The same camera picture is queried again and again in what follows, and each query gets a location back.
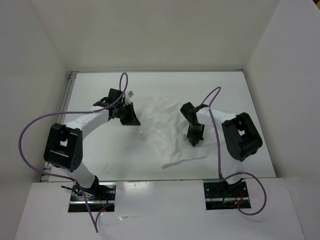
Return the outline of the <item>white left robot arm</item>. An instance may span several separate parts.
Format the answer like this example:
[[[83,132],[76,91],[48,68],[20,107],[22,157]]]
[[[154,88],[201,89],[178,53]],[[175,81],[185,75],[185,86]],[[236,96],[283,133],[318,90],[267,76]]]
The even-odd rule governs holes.
[[[99,179],[83,164],[83,140],[99,126],[112,119],[119,119],[123,126],[139,126],[132,91],[110,89],[108,96],[94,103],[88,113],[66,123],[55,123],[49,130],[44,150],[44,160],[61,169],[77,182],[72,191],[94,200],[107,192]]]

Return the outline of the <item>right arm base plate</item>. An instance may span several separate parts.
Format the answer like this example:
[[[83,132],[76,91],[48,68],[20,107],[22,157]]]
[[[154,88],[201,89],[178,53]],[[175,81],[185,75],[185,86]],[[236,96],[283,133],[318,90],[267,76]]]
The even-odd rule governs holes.
[[[207,211],[250,209],[251,203],[247,184],[240,179],[234,184],[226,181],[208,180],[203,182],[205,207]]]

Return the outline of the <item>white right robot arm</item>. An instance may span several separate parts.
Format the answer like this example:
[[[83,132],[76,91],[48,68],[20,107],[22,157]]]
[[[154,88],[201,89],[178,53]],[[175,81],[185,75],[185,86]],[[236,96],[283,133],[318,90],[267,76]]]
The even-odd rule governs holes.
[[[215,133],[223,133],[229,155],[240,163],[256,154],[263,145],[255,124],[246,112],[227,113],[203,103],[193,106],[191,102],[183,104],[180,112],[189,124],[186,139],[193,147],[204,140],[206,126],[213,127]]]

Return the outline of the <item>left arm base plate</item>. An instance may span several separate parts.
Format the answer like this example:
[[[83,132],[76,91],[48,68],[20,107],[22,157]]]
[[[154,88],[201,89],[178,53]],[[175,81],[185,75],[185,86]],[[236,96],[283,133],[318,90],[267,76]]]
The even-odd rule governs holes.
[[[99,188],[101,191],[99,193],[95,195],[86,193],[88,206],[93,213],[115,211],[116,186],[115,182],[100,182]],[[88,209],[79,187],[74,184],[72,188],[66,188],[71,190],[68,212],[87,213]]]

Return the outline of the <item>white pleated skirt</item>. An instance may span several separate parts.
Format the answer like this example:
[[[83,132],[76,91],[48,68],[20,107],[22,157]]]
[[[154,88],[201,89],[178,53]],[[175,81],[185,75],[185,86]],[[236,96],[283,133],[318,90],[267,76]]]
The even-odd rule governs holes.
[[[139,117],[139,135],[163,169],[205,159],[217,146],[210,126],[205,128],[203,140],[191,145],[187,140],[189,123],[181,114],[181,107],[172,97],[148,97]]]

